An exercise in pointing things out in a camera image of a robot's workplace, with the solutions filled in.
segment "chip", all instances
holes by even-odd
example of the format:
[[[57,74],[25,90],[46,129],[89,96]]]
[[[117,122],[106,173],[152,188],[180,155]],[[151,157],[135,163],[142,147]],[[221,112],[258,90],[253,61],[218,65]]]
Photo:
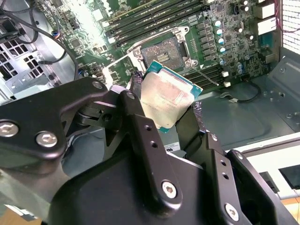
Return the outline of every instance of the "chip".
[[[184,67],[184,61],[180,53],[176,37],[164,40],[141,50],[142,56],[149,66],[152,61],[157,61],[170,69]]]
[[[202,49],[208,49],[210,47],[210,45],[208,43],[205,43],[201,47],[202,47]]]
[[[71,44],[72,44],[72,46],[73,46],[74,48],[77,48],[77,47],[79,47],[79,46],[81,45],[78,39],[72,40],[72,41],[71,41]]]
[[[223,5],[219,5],[218,7],[217,7],[217,12],[221,12],[221,11],[223,11],[224,10],[224,6]]]
[[[214,10],[215,8],[216,8],[216,5],[215,5],[215,4],[210,5],[210,9],[211,9],[211,10]]]
[[[201,41],[202,43],[205,43],[205,42],[208,41],[208,39],[207,39],[207,37],[202,37],[202,38],[200,39],[200,41]]]
[[[202,22],[202,23],[198,24],[198,25],[197,25],[197,28],[198,28],[198,30],[204,29],[204,28],[205,28],[204,23]]]
[[[210,55],[210,54],[211,54],[210,49],[204,50],[204,51],[203,51],[203,54],[204,54],[204,55]]]
[[[198,32],[200,37],[206,36],[206,30],[202,30]]]
[[[204,59],[205,59],[206,61],[208,61],[208,60],[212,60],[212,56],[211,56],[211,55],[209,55],[209,56],[206,56],[206,57],[204,57]]]
[[[230,40],[231,40],[231,35],[227,35],[227,36],[225,37],[225,39],[226,39],[226,41],[230,41]]]

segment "ram slot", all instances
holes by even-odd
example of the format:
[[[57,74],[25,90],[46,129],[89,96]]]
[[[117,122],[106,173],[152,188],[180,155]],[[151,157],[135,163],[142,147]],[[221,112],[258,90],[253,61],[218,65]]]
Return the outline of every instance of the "ram slot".
[[[107,34],[113,36],[114,34],[132,30],[135,26],[140,27],[141,23],[142,26],[146,26],[146,22],[152,23],[153,20],[158,20],[164,16],[169,16],[173,13],[176,13],[176,8],[179,8],[179,10],[183,10],[184,8],[180,9],[180,7],[187,8],[195,5],[195,3],[187,5],[189,2],[185,2],[185,0],[180,0],[179,2],[171,2],[169,0],[166,0],[159,4],[157,7],[145,10],[144,12],[140,12],[137,15],[134,14],[131,17],[119,21],[118,24],[110,27],[111,29],[107,32]]]
[[[155,7],[157,5],[159,5],[161,2],[163,2],[165,0],[153,0],[153,1],[150,1],[146,4],[143,4],[141,6],[138,6],[136,8],[133,8],[131,10],[129,10],[128,12],[125,12],[119,16],[116,16],[110,20],[108,20],[107,22],[109,22],[111,25],[113,25],[114,23],[118,23],[119,21],[122,21],[124,19],[126,19],[127,17],[131,17],[132,15],[135,15],[145,9],[148,9],[148,8],[152,8],[152,7]]]
[[[201,70],[201,72],[204,73],[211,80],[217,83],[221,83],[223,82],[223,77],[221,76],[221,70],[222,70],[221,67],[219,65],[216,65],[208,69]],[[203,77],[201,74],[196,72],[192,74],[188,74],[184,77],[190,80],[192,83],[197,84],[199,87],[203,89],[207,89],[208,87],[210,88],[215,86],[205,77]]]
[[[169,25],[175,23],[176,21],[180,21],[184,18],[188,18],[191,15],[194,15],[197,12],[199,12],[200,9],[201,9],[201,6],[198,5],[198,6],[195,6],[194,8],[190,8],[183,12],[179,12],[179,13],[172,15],[168,18],[165,18],[163,20],[156,21],[155,23],[152,23],[150,26],[138,29],[133,34],[130,33],[125,36],[121,36],[121,37],[119,36],[116,38],[117,42],[114,43],[115,47],[120,47],[121,45],[127,44],[129,41],[134,41],[135,39],[140,38],[141,36],[143,36],[145,34],[160,30],[162,28],[165,28],[166,26],[169,26]]]

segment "connector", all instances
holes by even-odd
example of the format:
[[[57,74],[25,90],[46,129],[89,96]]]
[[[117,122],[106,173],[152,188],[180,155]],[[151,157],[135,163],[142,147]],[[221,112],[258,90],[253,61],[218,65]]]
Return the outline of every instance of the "connector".
[[[260,19],[265,19],[275,14],[275,4],[265,6],[255,6],[254,10],[255,16]]]

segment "white connector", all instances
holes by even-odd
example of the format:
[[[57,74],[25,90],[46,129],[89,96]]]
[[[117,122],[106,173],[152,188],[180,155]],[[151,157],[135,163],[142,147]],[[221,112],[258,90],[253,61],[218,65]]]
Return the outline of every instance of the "white connector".
[[[221,74],[222,74],[222,77],[228,77],[229,76],[229,73],[227,71],[222,71]]]
[[[228,88],[228,87],[231,86],[231,83],[230,83],[230,82],[226,82],[226,81],[225,81],[223,84],[224,84],[224,86],[225,86],[226,88]]]

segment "wire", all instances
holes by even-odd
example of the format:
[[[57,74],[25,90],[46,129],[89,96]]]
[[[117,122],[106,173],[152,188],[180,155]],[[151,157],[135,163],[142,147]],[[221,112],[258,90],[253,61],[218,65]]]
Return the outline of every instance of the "wire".
[[[79,78],[79,74],[78,74],[78,68],[79,68],[79,66],[78,66],[77,59],[76,59],[76,57],[72,54],[72,52],[71,52],[67,47],[64,46],[63,43],[61,43],[59,40],[54,39],[54,38],[51,36],[51,34],[47,33],[46,31],[44,31],[44,30],[42,30],[42,29],[40,29],[40,28],[38,28],[38,27],[36,27],[36,26],[34,26],[34,25],[32,25],[32,24],[30,24],[30,23],[28,23],[28,22],[26,22],[26,21],[24,21],[24,20],[22,20],[22,19],[20,19],[19,17],[15,16],[14,14],[12,14],[12,13],[10,13],[10,12],[4,12],[4,15],[6,15],[7,17],[9,17],[9,18],[15,20],[15,21],[18,22],[18,23],[21,23],[21,24],[23,24],[23,25],[25,25],[25,26],[27,26],[27,27],[29,27],[29,28],[31,28],[31,29],[33,29],[33,30],[35,30],[35,31],[37,31],[37,32],[39,32],[39,33],[41,33],[41,34],[43,34],[43,35],[45,35],[46,37],[50,38],[51,40],[55,41],[60,47],[62,47],[62,48],[66,51],[66,53],[69,54],[71,60],[72,60],[73,63],[75,64],[75,75],[74,75],[74,80],[77,80],[77,79]]]
[[[34,7],[35,7],[35,1],[32,1],[31,4],[30,4],[29,17],[30,17],[31,24],[34,25],[35,27],[37,27],[35,19],[33,17],[33,9],[34,9]],[[21,39],[18,39],[18,40],[22,44],[30,45],[30,44],[36,42],[37,39],[38,39],[38,32],[36,30],[33,30],[33,39],[32,39],[32,41],[28,42],[28,41],[23,41]]]
[[[237,98],[232,97],[232,95],[230,95],[228,92],[223,93],[223,94],[220,96],[220,98],[227,98],[227,99],[229,99],[230,102],[235,102],[235,103],[250,103],[250,102],[253,102],[253,101],[254,101],[255,99],[257,99],[259,96],[261,96],[262,90],[261,90],[261,88],[260,88],[257,84],[253,83],[252,81],[246,81],[246,82],[247,82],[248,84],[250,84],[252,87],[254,87],[254,88],[257,89],[257,94],[254,95],[252,98],[247,99],[247,100],[239,100],[239,99],[237,99]]]
[[[280,28],[280,30],[283,32],[283,33],[295,33],[297,31],[300,30],[300,28],[298,29],[295,29],[295,30],[284,30],[282,28],[282,24],[281,24],[281,21],[280,21],[280,18],[278,17],[279,15],[279,4],[277,2],[277,0],[274,0],[274,3],[275,3],[275,19],[276,19],[276,25]]]
[[[57,26],[57,32],[58,34],[60,33],[60,24],[58,23],[57,17],[54,14],[54,12],[51,10],[51,8],[45,3],[46,8],[49,10],[50,14],[52,15],[52,17],[55,20],[56,26]]]
[[[61,61],[66,56],[66,54],[67,54],[67,52],[65,50],[64,53],[61,55],[61,57],[59,59],[55,60],[55,61],[47,61],[47,60],[45,60],[45,61],[40,61],[38,63],[39,64],[44,64],[44,65],[52,65],[54,63],[57,63],[57,62]]]

